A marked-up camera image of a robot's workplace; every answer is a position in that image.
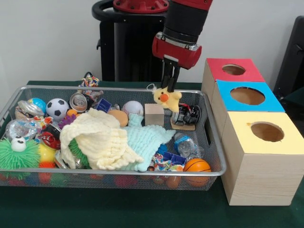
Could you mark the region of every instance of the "green tablecloth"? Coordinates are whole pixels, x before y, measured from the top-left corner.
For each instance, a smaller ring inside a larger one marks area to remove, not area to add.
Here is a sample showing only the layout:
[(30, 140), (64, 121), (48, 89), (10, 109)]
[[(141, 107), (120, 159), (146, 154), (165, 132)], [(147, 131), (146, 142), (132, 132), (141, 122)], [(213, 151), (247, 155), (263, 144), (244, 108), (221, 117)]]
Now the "green tablecloth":
[[(79, 82), (29, 82), (76, 86)], [(143, 87), (108, 83), (102, 87)], [(200, 84), (179, 83), (181, 89)], [(304, 227), (304, 181), (289, 207), (231, 207), (221, 179), (204, 191), (0, 188), (1, 227)]]

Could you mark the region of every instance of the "metal mesh basket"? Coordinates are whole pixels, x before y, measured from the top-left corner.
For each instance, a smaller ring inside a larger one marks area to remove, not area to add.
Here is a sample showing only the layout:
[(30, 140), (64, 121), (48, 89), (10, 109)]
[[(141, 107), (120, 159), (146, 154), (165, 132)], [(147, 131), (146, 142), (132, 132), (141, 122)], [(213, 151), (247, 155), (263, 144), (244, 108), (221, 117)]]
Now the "metal mesh basket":
[[(18, 89), (0, 113), (0, 137), (5, 135), (7, 123), (15, 118), (15, 107), (20, 100), (33, 97), (48, 102), (53, 98), (69, 101), (72, 94), (81, 89), (69, 86), (25, 86)], [(151, 91), (144, 89), (92, 88), (103, 90), (103, 98), (112, 104), (123, 105), (136, 100), (142, 105), (154, 103)], [(219, 141), (213, 114), (208, 99), (201, 91), (185, 90), (181, 102), (198, 105), (201, 109), (200, 121), (195, 131), (178, 131), (189, 135), (194, 142), (205, 150), (205, 159), (212, 172), (167, 172), (167, 171), (100, 171), (100, 170), (66, 170), (66, 169), (19, 169), (0, 170), (0, 186), (38, 186), (69, 188), (130, 188), (130, 189), (177, 189), (209, 190), (215, 179), (226, 170), (222, 147)], [(171, 129), (171, 111), (165, 110), (165, 128)], [(172, 139), (168, 151), (176, 153)]]

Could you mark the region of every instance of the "cream knitted blanket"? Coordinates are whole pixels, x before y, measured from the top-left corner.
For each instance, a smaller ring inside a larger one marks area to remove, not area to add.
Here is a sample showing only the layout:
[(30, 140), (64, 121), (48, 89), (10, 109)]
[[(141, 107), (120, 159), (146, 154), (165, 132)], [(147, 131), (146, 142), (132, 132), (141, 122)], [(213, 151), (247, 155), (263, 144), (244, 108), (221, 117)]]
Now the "cream knitted blanket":
[(76, 139), (92, 169), (116, 170), (134, 162), (143, 162), (127, 144), (127, 131), (119, 128), (115, 117), (91, 108), (81, 114), (60, 133), (61, 156), (71, 169), (76, 168), (68, 147)]

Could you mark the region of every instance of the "red robot arm segment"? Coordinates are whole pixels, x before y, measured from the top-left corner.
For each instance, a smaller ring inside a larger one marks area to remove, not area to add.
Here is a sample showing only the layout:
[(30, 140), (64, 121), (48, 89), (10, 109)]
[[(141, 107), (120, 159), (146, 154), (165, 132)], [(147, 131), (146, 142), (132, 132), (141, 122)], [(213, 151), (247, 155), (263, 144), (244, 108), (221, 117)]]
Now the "red robot arm segment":
[(164, 74), (161, 84), (162, 88), (170, 85), (169, 92), (174, 91), (180, 67), (190, 69), (200, 58), (202, 47), (197, 41), (211, 4), (212, 0), (170, 1), (164, 30), (156, 34), (152, 44), (154, 56), (165, 60), (165, 72), (170, 72)]

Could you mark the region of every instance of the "wooden box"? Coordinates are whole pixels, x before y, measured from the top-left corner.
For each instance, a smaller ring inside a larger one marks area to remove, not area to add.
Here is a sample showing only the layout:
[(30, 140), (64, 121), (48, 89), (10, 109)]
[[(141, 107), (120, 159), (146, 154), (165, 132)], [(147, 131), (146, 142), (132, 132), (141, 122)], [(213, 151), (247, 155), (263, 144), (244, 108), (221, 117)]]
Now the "wooden box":
[(145, 104), (144, 105), (144, 122), (148, 125), (164, 125), (164, 110), (160, 104)]
[(264, 82), (251, 59), (207, 58), (202, 91), (211, 103), (217, 80), (238, 82)]
[(228, 112), (222, 135), (230, 205), (290, 205), (304, 174), (304, 139), (285, 113)]
[(285, 112), (265, 82), (217, 81), (211, 108), (219, 136), (223, 134), (227, 111)]

